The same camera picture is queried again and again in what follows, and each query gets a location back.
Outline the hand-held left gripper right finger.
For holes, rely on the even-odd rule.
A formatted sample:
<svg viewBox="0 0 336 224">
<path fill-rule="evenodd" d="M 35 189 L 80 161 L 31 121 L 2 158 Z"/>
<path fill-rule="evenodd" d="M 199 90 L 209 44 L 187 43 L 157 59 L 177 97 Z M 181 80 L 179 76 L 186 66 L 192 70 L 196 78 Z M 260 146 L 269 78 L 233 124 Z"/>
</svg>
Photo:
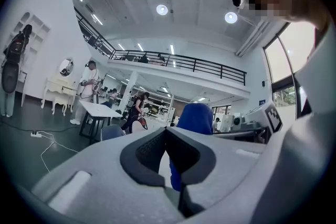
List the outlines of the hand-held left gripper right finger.
<svg viewBox="0 0 336 224">
<path fill-rule="evenodd" d="M 166 151 L 181 177 L 179 211 L 190 217 L 215 205 L 243 181 L 264 144 L 166 128 Z"/>
</svg>

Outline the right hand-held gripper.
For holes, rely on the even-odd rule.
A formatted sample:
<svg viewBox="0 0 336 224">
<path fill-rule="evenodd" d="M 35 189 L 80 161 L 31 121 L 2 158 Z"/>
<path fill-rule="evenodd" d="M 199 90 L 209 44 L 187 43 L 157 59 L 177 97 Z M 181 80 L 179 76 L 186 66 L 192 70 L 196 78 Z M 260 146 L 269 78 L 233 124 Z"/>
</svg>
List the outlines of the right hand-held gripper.
<svg viewBox="0 0 336 224">
<path fill-rule="evenodd" d="M 256 111 L 256 121 L 262 127 L 268 127 L 270 135 L 280 131 L 283 126 L 277 108 L 272 101 L 268 101 L 258 108 Z"/>
</svg>

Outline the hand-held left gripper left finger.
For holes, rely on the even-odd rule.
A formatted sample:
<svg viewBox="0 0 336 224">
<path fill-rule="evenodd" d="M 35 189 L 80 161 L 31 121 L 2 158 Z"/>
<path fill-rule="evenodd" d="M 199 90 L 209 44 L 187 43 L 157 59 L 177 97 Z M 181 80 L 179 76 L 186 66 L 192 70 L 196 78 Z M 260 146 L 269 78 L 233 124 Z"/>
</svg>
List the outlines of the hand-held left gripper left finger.
<svg viewBox="0 0 336 224">
<path fill-rule="evenodd" d="M 120 164 L 123 148 L 149 134 L 95 143 L 51 170 L 31 192 L 83 223 L 179 223 L 184 217 L 164 189 L 136 183 Z"/>
</svg>

